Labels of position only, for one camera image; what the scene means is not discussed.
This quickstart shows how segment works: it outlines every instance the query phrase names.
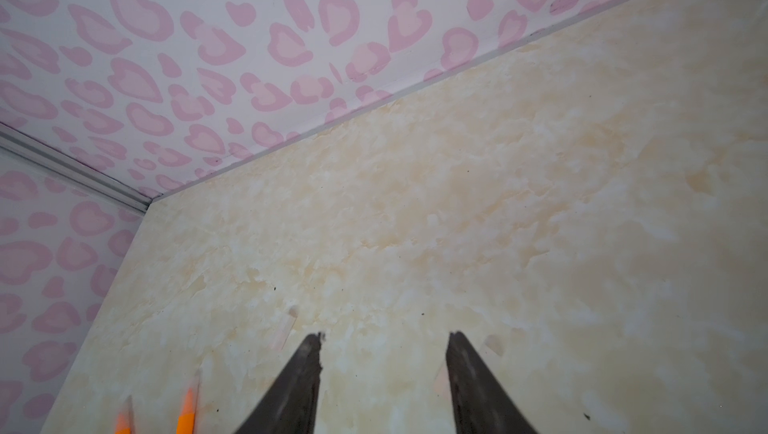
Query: pink leopard print wall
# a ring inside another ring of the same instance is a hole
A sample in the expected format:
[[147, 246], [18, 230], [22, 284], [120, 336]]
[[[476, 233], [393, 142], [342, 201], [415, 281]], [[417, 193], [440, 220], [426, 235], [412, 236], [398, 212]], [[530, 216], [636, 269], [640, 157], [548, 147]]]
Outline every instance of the pink leopard print wall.
[[0, 122], [154, 197], [609, 0], [0, 0]]
[[140, 218], [0, 157], [0, 432], [34, 434]]

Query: marbled surface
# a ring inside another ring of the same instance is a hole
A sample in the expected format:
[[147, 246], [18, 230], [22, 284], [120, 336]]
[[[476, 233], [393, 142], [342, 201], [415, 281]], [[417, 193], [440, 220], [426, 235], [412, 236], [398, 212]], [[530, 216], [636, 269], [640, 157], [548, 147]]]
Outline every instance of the marbled surface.
[[542, 434], [765, 432], [762, 3], [632, 0], [153, 204], [43, 432], [172, 432], [198, 366], [231, 432], [317, 331], [316, 432], [452, 432], [451, 330]]

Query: orange pencil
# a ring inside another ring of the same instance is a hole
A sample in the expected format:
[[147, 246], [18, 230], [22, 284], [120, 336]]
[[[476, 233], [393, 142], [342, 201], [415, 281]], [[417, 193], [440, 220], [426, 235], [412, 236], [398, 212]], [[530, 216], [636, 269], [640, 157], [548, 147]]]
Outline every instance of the orange pencil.
[[194, 415], [197, 411], [197, 390], [200, 388], [200, 372], [190, 383], [187, 392], [184, 394], [184, 401], [181, 403], [181, 413], [179, 414], [179, 423], [176, 425], [176, 434], [193, 434]]
[[118, 420], [114, 425], [114, 434], [130, 434], [130, 427], [134, 424], [134, 407], [130, 396], [123, 402], [123, 407], [118, 412]]

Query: gray metal strip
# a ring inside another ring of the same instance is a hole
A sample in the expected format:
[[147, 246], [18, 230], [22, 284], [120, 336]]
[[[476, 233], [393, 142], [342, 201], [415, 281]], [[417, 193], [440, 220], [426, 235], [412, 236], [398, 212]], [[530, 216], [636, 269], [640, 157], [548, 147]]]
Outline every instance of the gray metal strip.
[[77, 185], [92, 194], [98, 194], [133, 212], [144, 214], [152, 199], [92, 169], [69, 156], [52, 149], [4, 124], [0, 124], [0, 150], [14, 158], [20, 158]]
[[493, 51], [490, 51], [490, 52], [488, 52], [485, 55], [481, 55], [479, 57], [476, 57], [473, 60], [471, 60], [470, 62], [468, 62], [466, 64], [463, 64], [463, 65], [461, 65], [461, 66], [459, 66], [459, 67], [457, 67], [457, 68], [455, 68], [455, 69], [453, 69], [451, 71], [444, 72], [443, 74], [440, 74], [439, 76], [431, 78], [431, 79], [429, 79], [426, 82], [417, 83], [417, 84], [415, 84], [415, 85], [413, 85], [413, 86], [411, 86], [409, 88], [406, 88], [406, 89], [403, 89], [401, 91], [395, 92], [394, 94], [392, 94], [388, 98], [385, 98], [385, 99], [383, 99], [381, 101], [378, 101], [378, 102], [374, 102], [373, 104], [369, 104], [369, 105], [365, 106], [364, 108], [362, 108], [362, 109], [360, 109], [358, 111], [354, 111], [354, 112], [348, 113], [346, 115], [343, 115], [340, 118], [334, 120], [333, 122], [330, 122], [328, 124], [320, 125], [320, 126], [314, 128], [314, 129], [312, 129], [312, 130], [310, 130], [308, 132], [305, 132], [301, 136], [296, 136], [295, 138], [292, 138], [290, 141], [283, 142], [282, 144], [277, 145], [277, 146], [275, 146], [272, 149], [267, 149], [266, 151], [261, 151], [258, 154], [255, 154], [251, 158], [248, 158], [248, 159], [245, 159], [245, 160], [239, 160], [239, 161], [235, 162], [234, 164], [226, 166], [223, 169], [217, 170], [216, 172], [214, 172], [212, 174], [208, 174], [204, 178], [193, 180], [192, 182], [189, 182], [188, 184], [185, 184], [185, 185], [181, 186], [180, 188], [169, 190], [168, 192], [166, 192], [164, 194], [161, 194], [160, 196], [157, 196], [156, 198], [152, 199], [152, 201], [153, 202], [157, 202], [160, 199], [167, 198], [168, 196], [172, 196], [173, 194], [176, 194], [177, 192], [180, 192], [180, 191], [185, 190], [185, 189], [189, 189], [192, 186], [195, 186], [195, 185], [197, 185], [197, 184], [199, 184], [201, 182], [205, 182], [208, 179], [212, 179], [212, 178], [215, 178], [216, 176], [222, 175], [222, 174], [224, 174], [225, 172], [227, 172], [229, 170], [236, 169], [239, 166], [242, 166], [243, 164], [251, 162], [252, 160], [257, 160], [258, 158], [261, 158], [261, 157], [266, 156], [268, 154], [272, 154], [274, 151], [277, 151], [278, 149], [282, 149], [285, 146], [291, 145], [294, 142], [301, 141], [302, 139], [306, 139], [308, 137], [311, 137], [311, 136], [317, 134], [318, 132], [325, 131], [326, 129], [330, 129], [330, 128], [340, 124], [341, 122], [346, 122], [346, 121], [349, 121], [351, 118], [356, 118], [360, 114], [364, 114], [366, 112], [370, 112], [370, 111], [372, 111], [374, 109], [380, 108], [383, 105], [386, 105], [386, 104], [389, 104], [391, 102], [397, 101], [398, 99], [400, 99], [400, 98], [402, 98], [404, 96], [407, 96], [408, 94], [411, 94], [412, 92], [416, 92], [418, 90], [424, 89], [425, 87], [427, 87], [429, 85], [435, 84], [436, 82], [440, 82], [440, 81], [442, 81], [445, 78], [449, 78], [449, 77], [451, 77], [453, 75], [459, 74], [460, 72], [463, 72], [463, 71], [466, 71], [467, 69], [473, 68], [473, 67], [475, 67], [478, 64], [483, 64], [484, 62], [489, 61], [489, 60], [491, 60], [491, 59], [493, 59], [493, 58], [495, 58], [495, 57], [497, 57], [499, 55], [505, 54], [505, 53], [507, 53], [509, 51], [513, 51], [513, 50], [515, 50], [517, 48], [520, 48], [520, 47], [522, 47], [522, 46], [524, 46], [526, 44], [529, 44], [530, 42], [537, 41], [540, 38], [542, 38], [543, 36], [549, 36], [550, 34], [552, 34], [552, 32], [560, 31], [561, 29], [564, 29], [564, 28], [566, 28], [568, 26], [572, 26], [573, 24], [576, 24], [577, 22], [581, 22], [581, 21], [583, 21], [583, 20], [585, 20], [587, 18], [590, 18], [592, 16], [596, 16], [597, 14], [600, 14], [601, 12], [607, 11], [607, 10], [609, 10], [612, 7], [618, 6], [619, 4], [624, 4], [626, 1], [629, 1], [629, 0], [611, 0], [609, 2], [606, 2], [605, 4], [601, 4], [600, 6], [598, 6], [596, 8], [590, 9], [589, 11], [586, 11], [586, 12], [584, 12], [582, 14], [579, 14], [579, 15], [574, 16], [572, 18], [565, 19], [562, 22], [558, 22], [557, 24], [549, 26], [548, 28], [542, 29], [541, 31], [536, 31], [533, 34], [531, 34], [530, 36], [527, 36], [527, 37], [525, 37], [525, 38], [523, 38], [523, 39], [521, 39], [521, 40], [519, 40], [517, 42], [514, 42], [514, 43], [512, 43], [510, 45], [506, 45], [503, 48], [494, 49]]

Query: orange pointed object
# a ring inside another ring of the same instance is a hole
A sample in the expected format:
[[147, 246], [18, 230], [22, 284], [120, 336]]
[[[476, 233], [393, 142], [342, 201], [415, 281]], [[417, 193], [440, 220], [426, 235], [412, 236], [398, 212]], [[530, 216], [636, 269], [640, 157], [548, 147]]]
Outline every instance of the orange pointed object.
[[114, 434], [130, 434], [134, 424], [134, 406], [130, 396], [123, 402], [123, 407], [118, 412], [118, 420], [114, 424]]
[[197, 390], [200, 388], [200, 373], [197, 372], [192, 382], [184, 393], [181, 403], [179, 423], [176, 425], [176, 434], [193, 434], [194, 415], [197, 411]]

